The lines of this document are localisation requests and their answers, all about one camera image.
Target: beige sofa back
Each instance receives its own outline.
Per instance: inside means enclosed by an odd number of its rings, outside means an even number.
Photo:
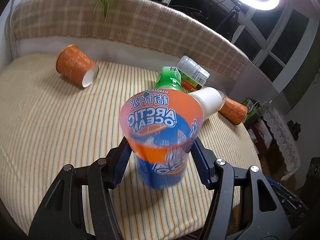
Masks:
[[[236,81],[248,58],[196,20],[148,0],[110,0],[107,20],[98,0],[28,0],[11,20],[16,41],[41,37],[116,41],[174,57],[187,55]]]

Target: light stand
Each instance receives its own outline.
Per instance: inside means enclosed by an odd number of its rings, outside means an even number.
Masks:
[[[238,3],[239,6],[234,6],[233,9],[228,13],[227,17],[220,22],[220,24],[217,26],[217,28],[215,29],[215,31],[219,34],[221,34],[222,36],[224,36],[228,41],[231,42],[233,34],[236,31],[236,26],[237,26],[237,22],[238,22],[238,18],[239,18],[239,11],[240,11],[240,7],[241,7],[241,3]],[[233,19],[233,23],[231,25],[231,29],[230,32],[226,31],[226,33],[221,33],[222,28],[229,22],[231,21],[231,19]]]
[[[268,2],[260,2],[260,1],[254,1],[254,0],[240,0],[240,1],[241,2],[238,2],[238,5],[235,5],[233,7],[233,9],[228,13],[227,17],[215,29],[217,33],[224,36],[228,41],[232,40],[232,37],[236,31],[236,25],[238,22],[239,11],[242,6],[242,2],[256,9],[271,10],[279,4],[280,0],[269,0]],[[230,25],[228,30],[228,28],[225,28],[225,26],[227,26],[228,22],[230,22],[231,20],[233,20],[233,23]]]

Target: arctic ocean soda cup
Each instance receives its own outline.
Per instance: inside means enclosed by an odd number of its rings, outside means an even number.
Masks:
[[[150,89],[129,98],[119,116],[144,183],[157,189],[177,184],[203,123],[198,102],[181,91]]]

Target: green label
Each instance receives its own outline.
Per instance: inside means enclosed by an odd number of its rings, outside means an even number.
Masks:
[[[181,91],[181,75],[176,67],[162,67],[155,88],[169,88]]]

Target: orange paper cup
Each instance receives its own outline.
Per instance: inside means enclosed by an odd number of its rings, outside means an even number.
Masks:
[[[230,98],[226,98],[219,113],[228,118],[233,124],[238,125],[244,120],[247,114],[247,107]]]
[[[59,74],[85,88],[93,83],[99,68],[78,46],[71,44],[59,54],[56,70]]]

